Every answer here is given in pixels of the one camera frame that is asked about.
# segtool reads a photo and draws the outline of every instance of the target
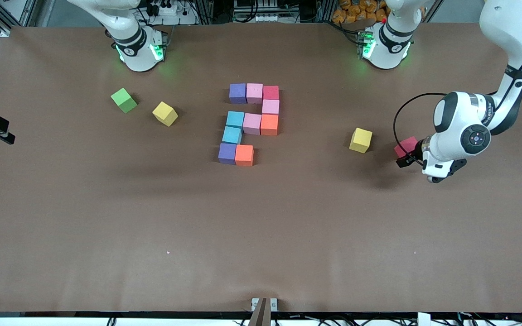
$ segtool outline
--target table surface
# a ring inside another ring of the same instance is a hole
[[[0,40],[0,310],[522,310],[522,112],[439,185],[394,163],[392,119],[427,91],[494,91],[506,56],[478,24],[423,24],[396,69],[328,25],[179,27],[129,71],[103,29]],[[281,87],[255,166],[216,162],[228,85]],[[122,113],[125,87],[139,105]],[[178,109],[167,128],[151,111]],[[437,97],[401,138],[433,132]],[[349,150],[371,130],[366,154]]]

